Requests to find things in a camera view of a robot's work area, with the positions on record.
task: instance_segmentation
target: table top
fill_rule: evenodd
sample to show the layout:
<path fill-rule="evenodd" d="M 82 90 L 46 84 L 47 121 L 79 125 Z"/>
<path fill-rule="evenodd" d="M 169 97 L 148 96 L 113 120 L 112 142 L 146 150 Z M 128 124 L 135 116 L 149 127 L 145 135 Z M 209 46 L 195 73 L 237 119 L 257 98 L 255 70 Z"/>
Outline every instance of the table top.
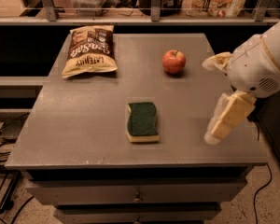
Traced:
<path fill-rule="evenodd" d="M 203 34 L 114 34 L 118 71 L 62 79 L 71 37 L 66 38 L 16 145 L 8 169 L 84 169 L 263 164 L 252 123 L 241 123 L 216 146 L 203 136 L 225 75 L 201 63 L 213 55 Z M 179 49 L 181 75 L 161 67 L 162 55 Z M 132 144 L 126 135 L 128 103 L 157 107 L 160 142 Z"/>

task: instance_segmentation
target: drawer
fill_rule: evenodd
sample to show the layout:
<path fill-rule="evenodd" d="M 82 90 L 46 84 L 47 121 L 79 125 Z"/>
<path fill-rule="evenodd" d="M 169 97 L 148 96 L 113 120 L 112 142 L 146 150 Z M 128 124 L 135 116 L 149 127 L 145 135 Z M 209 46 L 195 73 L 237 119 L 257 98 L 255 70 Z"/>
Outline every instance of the drawer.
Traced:
<path fill-rule="evenodd" d="M 230 201 L 246 184 L 237 180 L 29 181 L 42 204 L 196 203 Z"/>
<path fill-rule="evenodd" d="M 64 224 L 83 223 L 185 223 L 212 219 L 220 211 L 210 203 L 159 205 L 98 205 L 56 210 L 54 216 Z"/>

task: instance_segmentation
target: snack bag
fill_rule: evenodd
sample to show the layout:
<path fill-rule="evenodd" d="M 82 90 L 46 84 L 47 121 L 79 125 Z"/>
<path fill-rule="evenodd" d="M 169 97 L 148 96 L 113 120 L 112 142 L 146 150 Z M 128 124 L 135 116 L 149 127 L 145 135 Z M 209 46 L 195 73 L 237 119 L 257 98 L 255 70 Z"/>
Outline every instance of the snack bag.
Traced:
<path fill-rule="evenodd" d="M 208 8 L 211 0 L 192 0 L 191 10 L 186 14 L 192 17 L 207 17 Z"/>
<path fill-rule="evenodd" d="M 210 0 L 208 14 L 212 17 L 237 17 L 245 0 Z"/>
<path fill-rule="evenodd" d="M 117 70 L 113 50 L 114 26 L 93 25 L 70 31 L 71 44 L 63 78 L 81 73 L 102 73 Z"/>
<path fill-rule="evenodd" d="M 237 17 L 245 0 L 191 0 L 191 9 L 186 12 L 192 17 Z"/>

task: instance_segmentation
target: sponge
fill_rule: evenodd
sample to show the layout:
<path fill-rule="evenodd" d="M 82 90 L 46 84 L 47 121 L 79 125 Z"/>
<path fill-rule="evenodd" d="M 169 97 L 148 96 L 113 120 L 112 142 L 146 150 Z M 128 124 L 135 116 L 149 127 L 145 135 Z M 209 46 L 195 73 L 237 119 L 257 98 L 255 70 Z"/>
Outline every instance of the sponge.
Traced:
<path fill-rule="evenodd" d="M 204 140 L 216 145 L 231 130 L 241 123 L 255 108 L 256 98 L 245 91 L 236 91 L 231 96 L 223 93 L 217 102 L 214 116 L 208 124 Z"/>
<path fill-rule="evenodd" d="M 158 142 L 157 108 L 152 102 L 130 103 L 127 135 L 131 142 Z"/>

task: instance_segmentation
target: drawer handle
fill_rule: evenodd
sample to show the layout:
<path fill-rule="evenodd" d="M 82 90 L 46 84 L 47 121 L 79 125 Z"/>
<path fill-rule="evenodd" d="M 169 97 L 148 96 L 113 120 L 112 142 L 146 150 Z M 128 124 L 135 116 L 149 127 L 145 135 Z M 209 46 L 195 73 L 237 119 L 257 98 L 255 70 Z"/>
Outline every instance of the drawer handle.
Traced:
<path fill-rule="evenodd" d="M 143 199 L 140 197 L 140 192 L 136 192 L 136 197 L 133 199 L 134 203 L 140 203 Z"/>

